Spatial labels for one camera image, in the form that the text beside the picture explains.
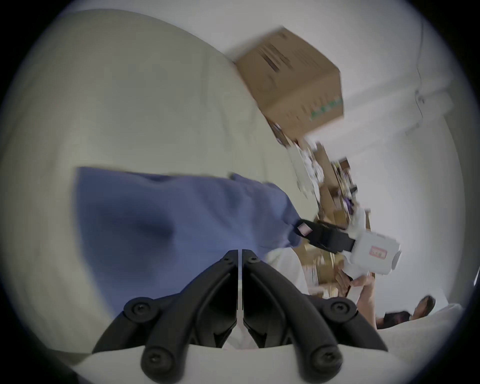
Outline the person's right hand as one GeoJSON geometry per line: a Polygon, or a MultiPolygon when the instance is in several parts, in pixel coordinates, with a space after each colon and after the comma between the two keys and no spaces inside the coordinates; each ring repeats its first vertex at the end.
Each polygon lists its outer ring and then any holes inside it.
{"type": "Polygon", "coordinates": [[[351,279],[340,267],[334,269],[334,279],[341,296],[346,296],[352,288],[361,288],[357,303],[370,302],[375,293],[375,277],[372,274],[362,275],[357,279],[351,279]]]}

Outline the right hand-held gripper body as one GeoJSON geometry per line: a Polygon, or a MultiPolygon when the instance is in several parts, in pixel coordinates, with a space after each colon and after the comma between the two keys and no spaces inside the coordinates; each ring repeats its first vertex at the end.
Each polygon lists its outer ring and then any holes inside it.
{"type": "Polygon", "coordinates": [[[352,279],[363,275],[390,274],[401,256],[400,243],[394,238],[367,228],[367,213],[355,208],[345,230],[333,230],[329,251],[344,256],[343,272],[352,279]]]}

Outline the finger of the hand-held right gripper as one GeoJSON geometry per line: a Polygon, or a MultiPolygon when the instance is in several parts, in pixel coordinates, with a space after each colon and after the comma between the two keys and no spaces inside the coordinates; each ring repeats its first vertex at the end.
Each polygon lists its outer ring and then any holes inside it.
{"type": "Polygon", "coordinates": [[[306,239],[310,245],[324,251],[329,251],[328,244],[324,239],[325,229],[327,228],[324,225],[308,220],[299,220],[294,225],[294,232],[298,236],[306,239]]]}

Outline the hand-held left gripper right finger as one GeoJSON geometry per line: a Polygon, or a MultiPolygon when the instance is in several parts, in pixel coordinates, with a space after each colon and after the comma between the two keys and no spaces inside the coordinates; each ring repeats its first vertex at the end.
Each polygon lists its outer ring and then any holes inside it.
{"type": "Polygon", "coordinates": [[[242,250],[242,309],[243,324],[256,345],[293,345],[300,375],[309,383],[325,383],[340,372],[341,343],[388,351],[351,300],[303,294],[248,249],[242,250]]]}

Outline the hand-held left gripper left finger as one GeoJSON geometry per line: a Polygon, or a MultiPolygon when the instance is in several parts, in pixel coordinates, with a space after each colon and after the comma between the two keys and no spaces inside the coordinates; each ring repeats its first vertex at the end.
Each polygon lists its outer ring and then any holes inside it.
{"type": "Polygon", "coordinates": [[[144,346],[143,373],[156,383],[176,383],[189,345],[222,348],[237,325],[238,250],[228,251],[177,294],[128,301],[92,354],[144,346]]]}

